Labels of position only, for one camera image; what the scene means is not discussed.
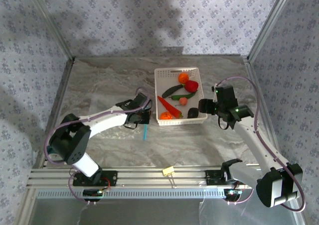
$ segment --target marble surface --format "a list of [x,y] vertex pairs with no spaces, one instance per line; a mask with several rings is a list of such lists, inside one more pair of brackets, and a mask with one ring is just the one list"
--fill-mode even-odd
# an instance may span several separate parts
[[[58,122],[69,113],[77,116],[106,110],[115,103],[133,99],[138,86],[155,97],[154,69],[198,67],[204,95],[212,98],[211,86],[230,76],[247,76],[241,57],[124,57],[77,59],[72,68],[62,101]],[[240,104],[254,112],[256,98],[247,82],[233,80]],[[130,130],[116,127],[95,135],[87,153],[102,167],[221,165],[240,158],[246,163],[256,159],[243,140],[231,129],[221,130],[216,116],[203,124],[159,126],[155,103],[143,141],[143,125]]]

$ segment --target white basket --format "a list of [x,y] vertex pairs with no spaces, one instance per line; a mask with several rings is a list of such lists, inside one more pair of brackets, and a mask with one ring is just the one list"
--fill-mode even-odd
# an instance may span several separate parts
[[[196,94],[190,98],[185,106],[178,106],[177,108],[182,112],[183,119],[159,119],[160,115],[167,111],[165,107],[159,102],[158,96],[162,94],[170,87],[179,84],[178,76],[181,72],[186,72],[189,75],[190,80],[198,82],[199,86]],[[187,112],[190,108],[198,108],[198,102],[204,98],[203,87],[201,85],[199,69],[197,67],[186,68],[157,68],[154,71],[155,74],[155,99],[156,99],[156,119],[159,125],[177,125],[177,124],[202,124],[207,119],[207,114],[199,113],[198,118],[187,119]],[[173,95],[189,94],[184,88],[179,89]],[[165,100],[172,106],[179,104],[179,101],[173,101],[171,98],[165,98]]]

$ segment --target floral wallpaper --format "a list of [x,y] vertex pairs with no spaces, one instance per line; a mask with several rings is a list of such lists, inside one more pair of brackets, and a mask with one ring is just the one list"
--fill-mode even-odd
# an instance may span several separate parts
[[45,0],[74,56],[250,51],[275,0]]
[[67,59],[31,0],[0,0],[0,15],[0,225],[10,225]]
[[254,67],[282,153],[304,171],[319,224],[319,0],[289,0]]

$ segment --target red wire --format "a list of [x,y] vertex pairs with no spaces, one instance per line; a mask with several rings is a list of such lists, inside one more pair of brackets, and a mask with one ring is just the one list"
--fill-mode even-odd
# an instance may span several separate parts
[[109,189],[109,188],[111,187],[111,182],[110,182],[110,180],[109,180],[108,178],[101,178],[101,179],[108,181],[108,187],[107,187],[107,189]]

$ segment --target carrot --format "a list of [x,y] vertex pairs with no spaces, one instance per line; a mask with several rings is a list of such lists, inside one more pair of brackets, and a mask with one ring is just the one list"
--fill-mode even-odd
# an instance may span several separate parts
[[174,117],[177,119],[182,118],[183,115],[181,114],[181,111],[173,107],[170,103],[165,101],[162,97],[158,96],[159,101],[163,104],[163,106],[168,110],[169,113],[171,113]]

